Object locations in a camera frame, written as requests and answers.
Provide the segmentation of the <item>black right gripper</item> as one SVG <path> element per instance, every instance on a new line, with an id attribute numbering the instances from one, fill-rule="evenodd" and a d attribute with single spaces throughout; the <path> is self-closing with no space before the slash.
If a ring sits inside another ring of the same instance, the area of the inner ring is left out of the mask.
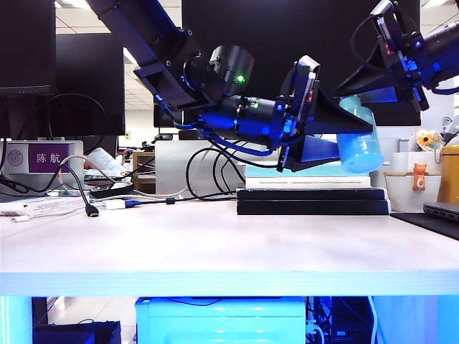
<path id="1" fill-rule="evenodd" d="M 416 111 L 428 109 L 423 90 L 427 50 L 420 32 L 383 30 L 379 45 L 387 75 L 361 65 L 333 90 L 333 97 L 357 96 L 365 106 L 405 101 Z"/>

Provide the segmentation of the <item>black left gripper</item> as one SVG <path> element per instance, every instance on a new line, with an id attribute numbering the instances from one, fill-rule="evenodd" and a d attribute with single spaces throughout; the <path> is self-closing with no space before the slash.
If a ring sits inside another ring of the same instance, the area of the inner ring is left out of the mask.
<path id="1" fill-rule="evenodd" d="M 334 103 L 320 85 L 316 73 L 291 70 L 285 77 L 276 98 L 283 109 L 280 152 L 276 170 L 292 172 L 340 160 L 338 144 L 306 134 L 370 133 L 373 125 Z M 306 99 L 306 112 L 301 106 Z"/>

